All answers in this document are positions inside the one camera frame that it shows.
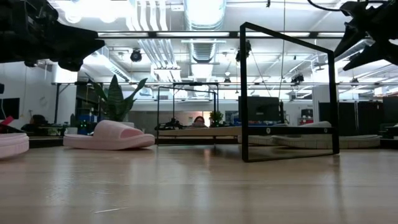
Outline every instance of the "small plant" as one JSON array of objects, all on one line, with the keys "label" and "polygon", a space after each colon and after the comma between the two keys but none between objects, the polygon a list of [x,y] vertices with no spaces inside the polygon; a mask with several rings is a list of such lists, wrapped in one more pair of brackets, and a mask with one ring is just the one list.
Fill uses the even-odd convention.
[{"label": "small plant", "polygon": [[224,115],[219,111],[212,111],[210,113],[210,119],[212,120],[212,127],[218,127],[218,125],[222,122]]},{"label": "small plant", "polygon": [[77,128],[77,121],[76,121],[76,117],[74,114],[70,115],[70,127],[71,128]]},{"label": "small plant", "polygon": [[105,115],[108,116],[108,119],[111,121],[123,121],[136,101],[134,96],[145,86],[146,81],[147,78],[141,80],[134,92],[126,99],[123,97],[123,92],[119,86],[116,75],[114,75],[112,78],[108,89],[108,94],[104,92],[98,83],[93,82],[95,93],[101,98],[100,106]]}]

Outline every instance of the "person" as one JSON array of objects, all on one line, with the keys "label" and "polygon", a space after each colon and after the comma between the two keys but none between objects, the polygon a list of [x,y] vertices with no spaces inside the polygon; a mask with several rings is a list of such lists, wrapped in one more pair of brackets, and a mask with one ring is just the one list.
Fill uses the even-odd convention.
[{"label": "person", "polygon": [[48,121],[45,120],[43,115],[35,114],[30,119],[29,124],[25,124],[21,129],[27,133],[34,133],[38,136],[46,136],[47,130],[39,128],[39,126],[44,126],[46,124],[48,124]]},{"label": "person", "polygon": [[205,125],[205,119],[202,116],[197,116],[195,120],[193,120],[190,128],[207,128]]}]

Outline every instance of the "wooden table surface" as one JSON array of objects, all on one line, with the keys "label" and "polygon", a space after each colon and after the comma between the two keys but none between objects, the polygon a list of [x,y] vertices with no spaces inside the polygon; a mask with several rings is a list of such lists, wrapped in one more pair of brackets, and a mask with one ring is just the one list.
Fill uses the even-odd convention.
[{"label": "wooden table surface", "polygon": [[31,149],[0,161],[0,223],[397,223],[397,151],[252,164],[238,154]]}]

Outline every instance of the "pink slipper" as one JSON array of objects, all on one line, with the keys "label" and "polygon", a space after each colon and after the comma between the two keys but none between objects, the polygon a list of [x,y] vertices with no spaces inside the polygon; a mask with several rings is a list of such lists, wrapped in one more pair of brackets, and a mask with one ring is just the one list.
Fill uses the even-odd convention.
[{"label": "pink slipper", "polygon": [[148,147],[155,144],[155,137],[115,121],[101,121],[94,129],[94,136],[66,134],[63,145],[79,149],[120,150]]},{"label": "pink slipper", "polygon": [[16,156],[29,150],[29,137],[25,133],[0,134],[0,159]]}]

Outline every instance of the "pink slide sandal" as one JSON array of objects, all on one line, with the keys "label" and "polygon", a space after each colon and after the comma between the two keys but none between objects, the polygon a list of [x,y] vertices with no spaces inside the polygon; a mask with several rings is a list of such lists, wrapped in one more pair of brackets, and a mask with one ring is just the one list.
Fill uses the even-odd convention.
[{"label": "pink slide sandal", "polygon": [[0,159],[16,156],[29,150],[25,133],[0,134]]},{"label": "pink slide sandal", "polygon": [[115,121],[101,121],[94,129],[94,136],[66,134],[63,145],[78,149],[120,150],[148,147],[155,144],[155,137]]}]

